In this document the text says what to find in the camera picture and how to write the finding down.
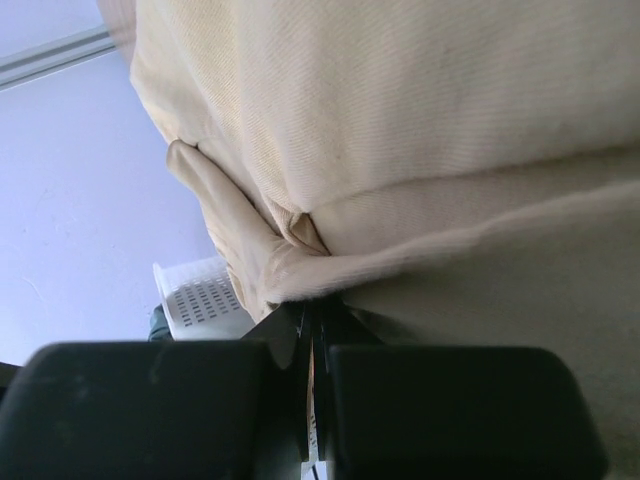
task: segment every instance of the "garment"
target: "garment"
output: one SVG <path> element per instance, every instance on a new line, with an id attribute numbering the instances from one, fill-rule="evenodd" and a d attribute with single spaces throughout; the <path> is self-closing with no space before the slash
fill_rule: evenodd
<path id="1" fill-rule="evenodd" d="M 145 1 L 134 86 L 242 304 L 536 345 L 640 478 L 640 3 Z"/>

